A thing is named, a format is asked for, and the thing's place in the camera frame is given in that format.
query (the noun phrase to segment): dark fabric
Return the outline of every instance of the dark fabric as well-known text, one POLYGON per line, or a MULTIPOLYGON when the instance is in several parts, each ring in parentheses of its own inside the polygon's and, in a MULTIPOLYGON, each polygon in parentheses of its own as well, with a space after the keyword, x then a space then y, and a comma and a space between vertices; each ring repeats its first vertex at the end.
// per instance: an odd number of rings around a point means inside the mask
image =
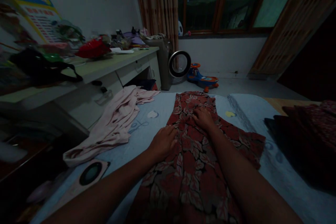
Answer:
POLYGON ((25 49, 18 54, 14 54, 9 60, 31 77, 33 86, 42 86, 62 81, 79 82, 83 80, 77 74, 74 65, 64 62, 49 62, 40 52, 33 49, 25 49), (62 70, 68 67, 74 71, 76 78, 61 73, 62 70))
POLYGON ((277 139, 279 148, 308 184, 334 194, 336 102, 282 109, 288 116, 274 116, 279 131, 286 135, 277 139))
POLYGON ((319 190, 332 191, 335 187, 332 175, 299 125, 290 117, 280 115, 274 116, 274 120, 265 118, 265 123, 281 152, 306 183, 319 190))
POLYGON ((178 129, 171 154, 143 178, 127 223, 244 222, 223 177, 207 134, 192 118, 196 107, 211 112, 215 124, 258 169, 265 137, 246 133, 217 115, 215 98, 202 92, 177 94, 168 125, 178 129))

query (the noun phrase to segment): children's ride-on toy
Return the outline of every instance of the children's ride-on toy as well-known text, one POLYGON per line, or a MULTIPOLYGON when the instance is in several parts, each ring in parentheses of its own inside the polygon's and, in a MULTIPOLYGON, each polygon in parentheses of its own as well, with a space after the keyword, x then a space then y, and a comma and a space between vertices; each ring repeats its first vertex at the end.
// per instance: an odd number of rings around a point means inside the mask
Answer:
POLYGON ((209 92, 209 87, 213 86, 215 88, 218 87, 218 78, 216 77, 210 77, 210 76, 203 76, 200 74, 198 68, 201 65, 198 63, 192 63, 189 69, 189 72, 187 74, 188 80, 191 82, 198 82, 201 85, 205 85, 204 92, 209 92))

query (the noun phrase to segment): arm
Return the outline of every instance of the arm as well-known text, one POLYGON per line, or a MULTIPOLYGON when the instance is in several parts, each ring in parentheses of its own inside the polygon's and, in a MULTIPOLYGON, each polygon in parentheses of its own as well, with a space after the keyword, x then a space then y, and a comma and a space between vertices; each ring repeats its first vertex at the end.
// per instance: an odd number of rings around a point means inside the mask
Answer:
POLYGON ((138 180, 168 156, 177 142, 176 133, 173 126, 160 129, 147 150, 72 199, 43 224, 106 223, 138 180))
POLYGON ((250 223, 302 223, 293 209, 267 180, 231 144, 205 108, 193 118, 207 131, 231 193, 250 223))

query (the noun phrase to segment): light blue bedsheet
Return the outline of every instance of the light blue bedsheet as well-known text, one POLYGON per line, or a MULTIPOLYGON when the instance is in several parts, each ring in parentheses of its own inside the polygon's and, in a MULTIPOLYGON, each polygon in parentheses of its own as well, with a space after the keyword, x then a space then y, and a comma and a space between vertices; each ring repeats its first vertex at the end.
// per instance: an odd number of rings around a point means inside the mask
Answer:
MULTIPOLYGON (((104 176, 112 173, 122 165, 143 152, 152 141, 157 131, 164 127, 173 111, 176 93, 161 93, 154 101, 139 105, 140 112, 130 129, 129 143, 101 153, 96 158, 111 162, 104 176), (148 113, 155 111, 156 118, 148 118, 148 113)), ((264 99, 247 94, 232 94, 228 97, 215 96, 217 113, 226 121, 250 132, 257 132, 266 137, 266 146, 261 158, 260 173, 284 197, 305 223, 336 223, 334 206, 336 198, 309 188, 296 174, 283 154, 278 150, 267 127, 265 117, 272 118, 278 112, 264 99), (237 114, 227 117, 226 111, 237 114)), ((31 224, 41 223, 52 207, 68 190, 85 169, 86 164, 79 165, 58 188, 37 213, 31 224)), ((141 181, 128 193, 115 210, 108 223, 122 223, 139 189, 141 181)))

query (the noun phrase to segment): hand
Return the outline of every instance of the hand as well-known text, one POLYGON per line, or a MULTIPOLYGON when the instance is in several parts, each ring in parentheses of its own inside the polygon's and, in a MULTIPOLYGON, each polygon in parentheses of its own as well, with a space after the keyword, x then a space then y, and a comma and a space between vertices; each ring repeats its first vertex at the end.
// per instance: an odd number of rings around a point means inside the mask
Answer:
POLYGON ((211 117, 211 113, 203 107, 194 109, 194 115, 192 115, 196 124, 205 131, 209 131, 211 127, 215 126, 215 123, 211 117))
POLYGON ((156 162, 164 160, 169 155, 177 143, 177 139, 174 139, 176 133, 177 130, 172 125, 161 128, 159 132, 157 132, 147 149, 149 153, 154 156, 156 162))

